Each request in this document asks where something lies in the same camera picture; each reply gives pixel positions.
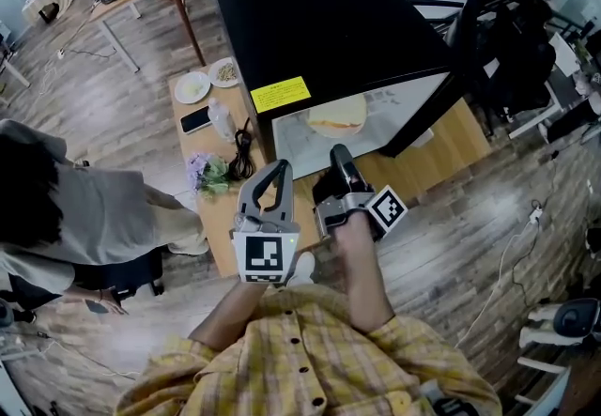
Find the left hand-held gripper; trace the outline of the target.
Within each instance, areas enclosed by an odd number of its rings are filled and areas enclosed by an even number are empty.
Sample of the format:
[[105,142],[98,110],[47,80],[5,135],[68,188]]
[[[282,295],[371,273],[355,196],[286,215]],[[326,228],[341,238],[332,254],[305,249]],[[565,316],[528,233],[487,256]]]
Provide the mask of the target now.
[[[259,199],[271,186],[275,188],[273,203],[262,207]],[[243,283],[285,282],[300,236],[300,227],[291,222],[293,207],[293,170],[287,160],[265,165],[240,187],[231,241]],[[269,214],[268,219],[261,213]]]

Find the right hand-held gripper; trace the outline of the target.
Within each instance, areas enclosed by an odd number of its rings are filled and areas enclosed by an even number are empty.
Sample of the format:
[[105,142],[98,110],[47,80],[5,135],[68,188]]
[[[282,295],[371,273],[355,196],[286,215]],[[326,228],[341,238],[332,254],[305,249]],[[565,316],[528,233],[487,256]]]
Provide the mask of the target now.
[[331,169],[312,189],[320,236],[332,236],[335,228],[360,212],[368,219],[373,241],[386,238],[408,212],[406,205],[389,185],[375,193],[345,145],[334,145],[330,158]]

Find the sandwich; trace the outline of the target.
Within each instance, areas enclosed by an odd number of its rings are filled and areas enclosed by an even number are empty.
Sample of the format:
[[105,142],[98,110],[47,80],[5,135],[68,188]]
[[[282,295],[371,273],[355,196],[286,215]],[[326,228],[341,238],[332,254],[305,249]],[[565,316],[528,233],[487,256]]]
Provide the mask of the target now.
[[365,96],[358,94],[312,107],[307,125],[322,136],[339,139],[358,133],[366,119]]

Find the black mini fridge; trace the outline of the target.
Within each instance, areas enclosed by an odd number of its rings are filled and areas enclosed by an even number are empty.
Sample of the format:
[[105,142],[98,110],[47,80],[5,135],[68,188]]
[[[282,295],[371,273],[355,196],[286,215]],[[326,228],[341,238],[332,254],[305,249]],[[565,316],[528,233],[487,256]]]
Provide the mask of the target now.
[[[218,3],[264,157],[289,161],[294,177],[327,168],[338,143],[396,157],[464,96],[451,48],[409,0]],[[358,133],[307,125],[312,107],[358,94]]]

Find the person's right forearm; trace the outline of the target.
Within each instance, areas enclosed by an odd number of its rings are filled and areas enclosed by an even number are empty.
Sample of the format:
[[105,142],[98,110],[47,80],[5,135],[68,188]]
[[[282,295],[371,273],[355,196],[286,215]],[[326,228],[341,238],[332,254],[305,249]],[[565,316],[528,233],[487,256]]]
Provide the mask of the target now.
[[344,267],[352,326],[363,333],[378,330],[394,316],[378,260],[372,254],[348,255]]

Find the person's right hand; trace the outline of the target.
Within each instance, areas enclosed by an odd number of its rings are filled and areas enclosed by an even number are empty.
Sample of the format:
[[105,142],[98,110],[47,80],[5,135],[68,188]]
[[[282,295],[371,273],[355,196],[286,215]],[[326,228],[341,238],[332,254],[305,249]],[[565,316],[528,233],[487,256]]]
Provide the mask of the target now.
[[347,271],[363,272],[378,265],[371,226],[363,212],[352,213],[344,224],[334,227],[325,244],[342,259]]

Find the wooden table white legs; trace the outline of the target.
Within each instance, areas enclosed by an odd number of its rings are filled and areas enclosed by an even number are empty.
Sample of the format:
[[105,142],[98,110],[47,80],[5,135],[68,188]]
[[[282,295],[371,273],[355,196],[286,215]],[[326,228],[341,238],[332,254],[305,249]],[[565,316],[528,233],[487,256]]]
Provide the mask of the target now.
[[[195,153],[212,153],[227,162],[231,161],[236,154],[235,146],[223,140],[211,126],[191,134],[184,134],[180,119],[207,105],[205,101],[190,105],[176,100],[176,85],[184,74],[186,72],[168,81],[184,161]],[[237,127],[243,126],[248,112],[238,86],[213,87],[208,95],[226,104]],[[420,147],[408,147],[394,159],[372,152],[356,158],[356,164],[378,191],[390,185],[403,202],[411,207],[418,196],[491,152],[480,124],[464,99],[460,99],[447,111],[434,124],[432,130],[434,133],[432,139]],[[312,249],[320,243],[311,194],[311,189],[319,175],[320,173],[317,173],[294,181],[294,221],[300,225],[297,246],[300,252]],[[223,277],[239,273],[229,235],[237,211],[239,185],[236,183],[230,187],[228,193],[210,198],[200,194],[196,196],[196,205],[208,244],[219,273]]]

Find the purple flower bouquet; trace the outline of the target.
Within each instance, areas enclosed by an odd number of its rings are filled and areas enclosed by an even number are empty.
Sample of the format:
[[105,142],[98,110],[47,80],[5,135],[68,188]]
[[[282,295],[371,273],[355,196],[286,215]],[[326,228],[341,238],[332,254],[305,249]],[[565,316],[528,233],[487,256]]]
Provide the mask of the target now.
[[229,191],[228,164],[211,153],[193,153],[186,161],[191,189],[203,198],[213,198]]

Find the person's white shoe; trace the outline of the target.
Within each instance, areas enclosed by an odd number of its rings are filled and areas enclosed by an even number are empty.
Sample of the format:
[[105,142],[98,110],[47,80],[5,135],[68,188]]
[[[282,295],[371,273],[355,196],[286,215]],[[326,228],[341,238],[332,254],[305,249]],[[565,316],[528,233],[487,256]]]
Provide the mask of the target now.
[[294,271],[290,278],[287,280],[285,286],[287,288],[300,286],[300,285],[312,285],[314,283],[312,275],[316,268],[316,259],[311,252],[302,253],[297,261]]

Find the clear plastic bottle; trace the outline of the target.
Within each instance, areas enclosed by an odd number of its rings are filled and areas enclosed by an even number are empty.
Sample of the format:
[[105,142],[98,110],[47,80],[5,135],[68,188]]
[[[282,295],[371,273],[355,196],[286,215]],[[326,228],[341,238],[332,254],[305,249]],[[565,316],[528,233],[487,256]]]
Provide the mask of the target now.
[[236,125],[229,109],[215,98],[208,100],[208,118],[219,136],[226,142],[235,142]]

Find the black smartphone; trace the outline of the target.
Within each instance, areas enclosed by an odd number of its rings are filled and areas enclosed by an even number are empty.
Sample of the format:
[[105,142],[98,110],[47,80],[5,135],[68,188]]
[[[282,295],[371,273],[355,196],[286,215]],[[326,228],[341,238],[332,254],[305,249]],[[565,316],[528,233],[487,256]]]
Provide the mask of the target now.
[[201,130],[210,124],[211,120],[208,116],[207,106],[197,109],[180,119],[180,127],[184,134],[190,134]]

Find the white plate with seeds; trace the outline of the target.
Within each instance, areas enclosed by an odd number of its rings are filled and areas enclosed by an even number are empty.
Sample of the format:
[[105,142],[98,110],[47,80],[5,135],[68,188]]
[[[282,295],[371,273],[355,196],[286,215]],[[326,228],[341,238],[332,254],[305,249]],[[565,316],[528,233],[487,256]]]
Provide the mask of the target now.
[[213,63],[208,70],[208,77],[211,83],[219,88],[229,88],[239,84],[232,57],[225,57]]

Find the yellow plaid shirt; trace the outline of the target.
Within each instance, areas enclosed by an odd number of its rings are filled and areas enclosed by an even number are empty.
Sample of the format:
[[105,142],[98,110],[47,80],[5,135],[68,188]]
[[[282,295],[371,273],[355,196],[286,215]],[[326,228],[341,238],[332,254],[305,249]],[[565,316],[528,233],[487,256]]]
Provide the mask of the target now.
[[435,416],[437,402],[502,416],[492,387],[432,328],[394,316],[362,333],[323,285],[268,292],[244,333],[214,349],[174,337],[115,416]]

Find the chest-mounted device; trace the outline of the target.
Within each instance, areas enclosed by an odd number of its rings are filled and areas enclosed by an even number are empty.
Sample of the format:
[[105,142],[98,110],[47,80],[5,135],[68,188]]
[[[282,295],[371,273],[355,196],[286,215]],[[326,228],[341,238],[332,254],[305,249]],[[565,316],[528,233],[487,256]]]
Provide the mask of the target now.
[[437,416],[479,416],[477,409],[471,403],[446,395],[434,379],[420,386],[420,394],[428,401]]

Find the white desk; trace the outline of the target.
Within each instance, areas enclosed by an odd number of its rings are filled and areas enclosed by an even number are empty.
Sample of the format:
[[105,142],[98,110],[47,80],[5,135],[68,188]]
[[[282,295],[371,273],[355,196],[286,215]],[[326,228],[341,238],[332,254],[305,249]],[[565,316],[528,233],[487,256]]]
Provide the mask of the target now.
[[601,355],[569,364],[539,362],[526,357],[517,364],[537,372],[543,390],[521,390],[514,398],[521,416],[601,416]]

